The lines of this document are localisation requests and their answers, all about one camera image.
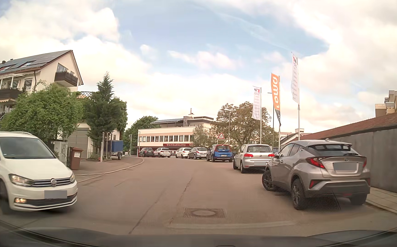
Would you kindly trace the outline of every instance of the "black suv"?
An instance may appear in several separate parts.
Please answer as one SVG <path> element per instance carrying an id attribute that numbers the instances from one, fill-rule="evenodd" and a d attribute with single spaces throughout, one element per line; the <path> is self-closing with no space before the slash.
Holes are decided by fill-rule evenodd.
<path id="1" fill-rule="evenodd" d="M 155 155 L 152 148 L 142 148 L 139 157 L 155 157 Z"/>

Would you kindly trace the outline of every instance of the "flag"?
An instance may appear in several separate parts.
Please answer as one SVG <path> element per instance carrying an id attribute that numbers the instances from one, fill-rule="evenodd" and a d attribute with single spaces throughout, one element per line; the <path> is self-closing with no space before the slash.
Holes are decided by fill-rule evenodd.
<path id="1" fill-rule="evenodd" d="M 252 118 L 261 120 L 261 89 L 259 87 L 253 87 L 253 109 Z"/>
<path id="2" fill-rule="evenodd" d="M 272 73 L 272 94 L 273 94 L 273 108 L 275 109 L 276 116 L 278 117 L 279 126 L 281 126 L 281 91 L 280 91 L 279 76 Z"/>
<path id="3" fill-rule="evenodd" d="M 293 100 L 299 105 L 299 73 L 298 73 L 298 58 L 291 54 L 293 57 L 293 76 L 291 78 L 291 94 Z"/>

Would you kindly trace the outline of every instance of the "brown trash bin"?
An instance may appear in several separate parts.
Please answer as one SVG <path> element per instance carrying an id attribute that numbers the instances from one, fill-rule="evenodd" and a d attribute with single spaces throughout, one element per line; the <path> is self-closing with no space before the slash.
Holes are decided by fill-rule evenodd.
<path id="1" fill-rule="evenodd" d="M 81 153 L 83 152 L 82 149 L 71 147 L 70 148 L 70 169 L 71 170 L 80 170 L 80 160 L 81 160 Z"/>

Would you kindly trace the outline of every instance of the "sky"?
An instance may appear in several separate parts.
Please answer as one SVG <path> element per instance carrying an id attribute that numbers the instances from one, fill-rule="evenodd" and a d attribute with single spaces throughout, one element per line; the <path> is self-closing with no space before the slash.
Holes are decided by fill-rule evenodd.
<path id="1" fill-rule="evenodd" d="M 314 133 L 375 117 L 397 90 L 397 0 L 0 0 L 0 61 L 68 49 L 80 91 L 109 72 L 128 126 L 190 108 L 216 117 L 253 102 L 253 86 L 271 113 L 274 73 L 283 132 L 298 127 L 294 53 L 300 127 Z"/>

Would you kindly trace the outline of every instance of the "asphalt street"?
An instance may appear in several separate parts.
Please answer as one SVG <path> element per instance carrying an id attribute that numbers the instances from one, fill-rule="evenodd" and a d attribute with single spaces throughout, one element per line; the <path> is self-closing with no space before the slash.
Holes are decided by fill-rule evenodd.
<path id="1" fill-rule="evenodd" d="M 112 234 L 310 236 L 397 228 L 397 215 L 353 206 L 347 199 L 319 199 L 307 210 L 295 210 L 287 194 L 262 187 L 261 172 L 241 174 L 229 162 L 144 160 L 133 168 L 79 182 L 78 201 L 71 207 L 12 215 L 0 211 L 0 220 L 22 228 L 75 227 Z M 200 215 L 211 210 L 218 217 L 189 214 L 197 210 Z"/>

